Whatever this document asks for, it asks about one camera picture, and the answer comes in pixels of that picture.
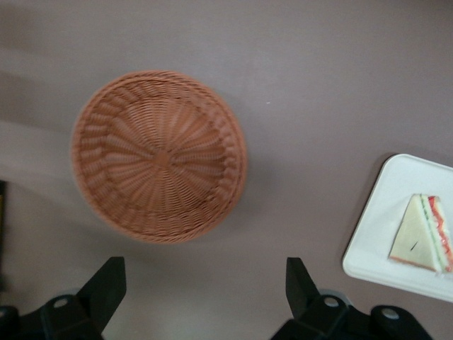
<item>round wicker basket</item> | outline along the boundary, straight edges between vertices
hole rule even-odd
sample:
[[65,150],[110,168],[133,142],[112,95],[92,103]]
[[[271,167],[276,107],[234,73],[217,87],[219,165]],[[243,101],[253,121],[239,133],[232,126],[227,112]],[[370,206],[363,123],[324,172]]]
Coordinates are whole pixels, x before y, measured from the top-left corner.
[[247,158],[223,100],[176,72],[126,74],[79,116],[76,181],[111,226],[147,242],[177,243],[220,223],[243,190]]

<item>gray table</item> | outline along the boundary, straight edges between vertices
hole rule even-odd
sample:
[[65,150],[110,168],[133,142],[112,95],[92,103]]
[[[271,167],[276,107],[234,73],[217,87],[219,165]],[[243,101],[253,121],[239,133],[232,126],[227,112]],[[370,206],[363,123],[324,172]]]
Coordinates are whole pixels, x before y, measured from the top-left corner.
[[[453,166],[452,34],[448,0],[0,1],[1,302],[29,312],[122,255],[128,292],[107,339],[269,339],[298,256],[360,310],[399,305],[450,339],[453,304],[350,278],[341,259],[390,154]],[[241,202],[186,244],[118,234],[72,179],[79,110],[140,69],[211,86],[248,143]]]

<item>square plate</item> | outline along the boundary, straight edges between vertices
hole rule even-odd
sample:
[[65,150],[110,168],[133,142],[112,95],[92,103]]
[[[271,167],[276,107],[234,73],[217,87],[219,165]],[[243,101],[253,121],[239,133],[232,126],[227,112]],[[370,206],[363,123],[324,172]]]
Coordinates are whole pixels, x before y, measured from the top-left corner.
[[409,154],[384,163],[343,259],[354,278],[453,302],[453,276],[388,259],[414,193],[439,196],[453,235],[453,168]]

